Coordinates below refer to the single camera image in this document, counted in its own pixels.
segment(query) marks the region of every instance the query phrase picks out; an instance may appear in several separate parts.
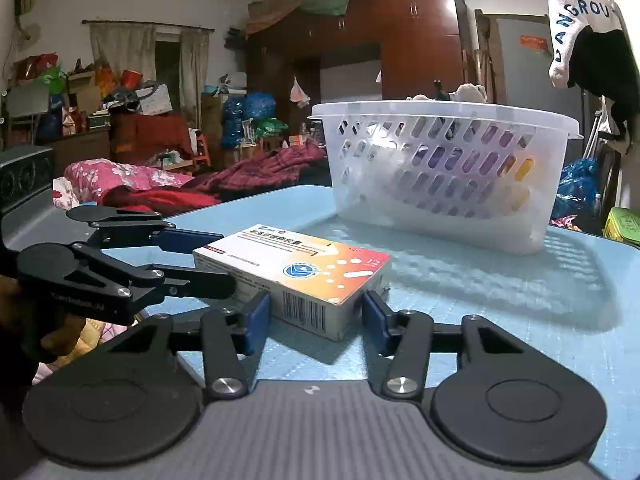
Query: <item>green cloth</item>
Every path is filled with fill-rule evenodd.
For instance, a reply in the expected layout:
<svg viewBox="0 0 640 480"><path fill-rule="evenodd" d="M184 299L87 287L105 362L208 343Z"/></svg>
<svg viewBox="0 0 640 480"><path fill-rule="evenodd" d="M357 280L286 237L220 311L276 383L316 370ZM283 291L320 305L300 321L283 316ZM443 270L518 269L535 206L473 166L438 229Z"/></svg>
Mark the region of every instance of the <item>green cloth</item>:
<svg viewBox="0 0 640 480"><path fill-rule="evenodd" d="M305 0L300 9L314 14L328 14L329 16L343 16L347 12L349 0Z"/></svg>

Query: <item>gray ribbed surface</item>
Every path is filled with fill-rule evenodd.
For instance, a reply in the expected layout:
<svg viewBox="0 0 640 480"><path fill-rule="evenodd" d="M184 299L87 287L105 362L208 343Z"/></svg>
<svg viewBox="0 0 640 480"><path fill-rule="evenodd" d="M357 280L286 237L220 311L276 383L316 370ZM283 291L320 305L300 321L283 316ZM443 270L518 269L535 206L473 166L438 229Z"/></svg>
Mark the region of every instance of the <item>gray ribbed surface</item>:
<svg viewBox="0 0 640 480"><path fill-rule="evenodd" d="M596 480L583 464L504 472L444 446L418 408L375 396L367 381L261 381L210 405L178 446L115 471L42 462L24 480Z"/></svg>

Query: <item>orange and white box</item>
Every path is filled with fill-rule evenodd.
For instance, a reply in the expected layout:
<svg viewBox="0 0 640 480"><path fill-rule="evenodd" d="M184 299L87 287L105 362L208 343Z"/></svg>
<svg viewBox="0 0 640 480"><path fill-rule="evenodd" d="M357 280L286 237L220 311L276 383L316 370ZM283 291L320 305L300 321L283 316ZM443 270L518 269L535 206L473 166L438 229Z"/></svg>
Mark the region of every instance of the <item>orange and white box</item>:
<svg viewBox="0 0 640 480"><path fill-rule="evenodd" d="M366 290L389 286L388 254L360 249L265 225L193 251L197 269L236 278L234 297L271 296L275 317L340 341Z"/></svg>

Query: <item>blue table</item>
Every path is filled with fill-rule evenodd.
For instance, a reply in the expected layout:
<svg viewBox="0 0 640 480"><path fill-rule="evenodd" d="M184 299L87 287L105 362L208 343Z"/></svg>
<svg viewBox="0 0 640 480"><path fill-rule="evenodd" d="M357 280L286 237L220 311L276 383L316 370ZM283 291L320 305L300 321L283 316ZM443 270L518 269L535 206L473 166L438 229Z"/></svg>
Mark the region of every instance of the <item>blue table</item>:
<svg viewBox="0 0 640 480"><path fill-rule="evenodd" d="M412 308L436 322L481 314L590 381L604 396L608 422L593 463L612 479L640 474L640 251L602 238L549 228L543 250L513 256L445 240L355 224L335 214L330 188L299 186L174 217L184 229L229 235L270 224L392 255L394 310ZM107 251L135 265L193 266L190 255L158 248ZM206 304L170 298L149 314ZM182 356L203 375L199 353ZM382 378L383 358L363 345L357 326L334 343L273 320L257 379ZM455 356L434 355L427 382L455 371Z"/></svg>

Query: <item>barcode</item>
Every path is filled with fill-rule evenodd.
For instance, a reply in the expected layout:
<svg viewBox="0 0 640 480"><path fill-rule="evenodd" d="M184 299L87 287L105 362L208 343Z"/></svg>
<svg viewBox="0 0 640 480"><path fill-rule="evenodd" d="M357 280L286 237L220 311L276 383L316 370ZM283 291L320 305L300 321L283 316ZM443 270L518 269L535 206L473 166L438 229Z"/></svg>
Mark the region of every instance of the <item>barcode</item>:
<svg viewBox="0 0 640 480"><path fill-rule="evenodd" d="M317 301L306 300L301 296L284 291L282 292L282 304L286 319L300 323L302 326L309 325L316 330L326 332L323 304L318 304Z"/></svg>

